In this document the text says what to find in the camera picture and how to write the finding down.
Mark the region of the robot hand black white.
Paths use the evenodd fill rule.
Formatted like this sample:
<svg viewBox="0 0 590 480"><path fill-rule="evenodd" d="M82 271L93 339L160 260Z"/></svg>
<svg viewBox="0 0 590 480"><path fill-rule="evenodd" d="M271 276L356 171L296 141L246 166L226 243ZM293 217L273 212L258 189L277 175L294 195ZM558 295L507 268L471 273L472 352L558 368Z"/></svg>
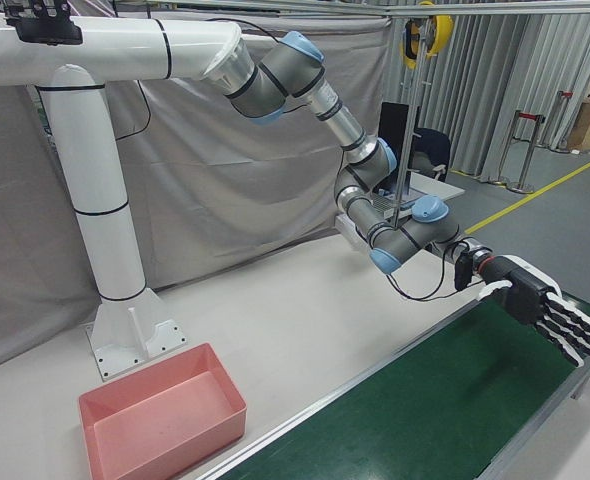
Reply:
<svg viewBox="0 0 590 480"><path fill-rule="evenodd" d="M590 357L590 316L565 300L559 285L520 257L489 256L476 267L490 297L520 324L532 327L574 367Z"/></svg>

